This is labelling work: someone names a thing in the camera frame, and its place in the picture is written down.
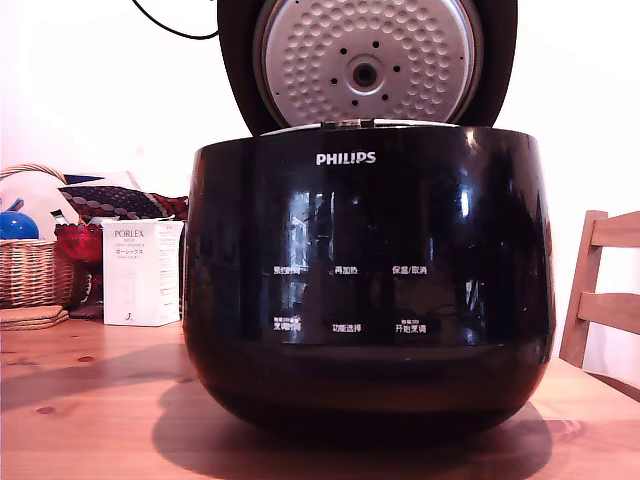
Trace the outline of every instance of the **chair backrest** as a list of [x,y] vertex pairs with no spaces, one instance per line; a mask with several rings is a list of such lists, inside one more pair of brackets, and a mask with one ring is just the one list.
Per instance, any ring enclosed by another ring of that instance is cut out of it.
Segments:
[[640,247],[640,212],[608,218],[607,212],[585,215],[576,272],[569,298],[560,358],[582,368],[589,322],[640,335],[640,295],[595,293],[603,247]]

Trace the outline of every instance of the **wooden table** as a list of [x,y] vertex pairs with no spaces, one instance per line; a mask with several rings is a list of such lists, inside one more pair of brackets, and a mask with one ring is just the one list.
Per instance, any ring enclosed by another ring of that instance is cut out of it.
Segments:
[[554,358],[514,418],[462,444],[319,450],[219,407],[180,324],[2,334],[2,478],[640,479],[640,404]]

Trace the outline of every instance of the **inner lid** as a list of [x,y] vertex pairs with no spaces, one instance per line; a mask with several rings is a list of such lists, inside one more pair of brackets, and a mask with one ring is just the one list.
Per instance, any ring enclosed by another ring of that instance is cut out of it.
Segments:
[[482,29],[466,0],[267,0],[254,69],[281,126],[349,118],[455,122]]

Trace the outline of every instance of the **cork mat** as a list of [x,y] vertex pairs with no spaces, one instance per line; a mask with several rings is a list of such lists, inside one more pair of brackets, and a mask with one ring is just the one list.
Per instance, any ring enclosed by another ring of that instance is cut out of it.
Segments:
[[69,318],[60,305],[51,307],[11,308],[0,310],[0,330],[41,330]]

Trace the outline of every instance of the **white box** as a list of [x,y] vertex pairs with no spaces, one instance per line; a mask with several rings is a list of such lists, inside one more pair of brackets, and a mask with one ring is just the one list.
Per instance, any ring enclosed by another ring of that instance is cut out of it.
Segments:
[[163,219],[102,223],[105,325],[157,327],[180,319],[182,227]]

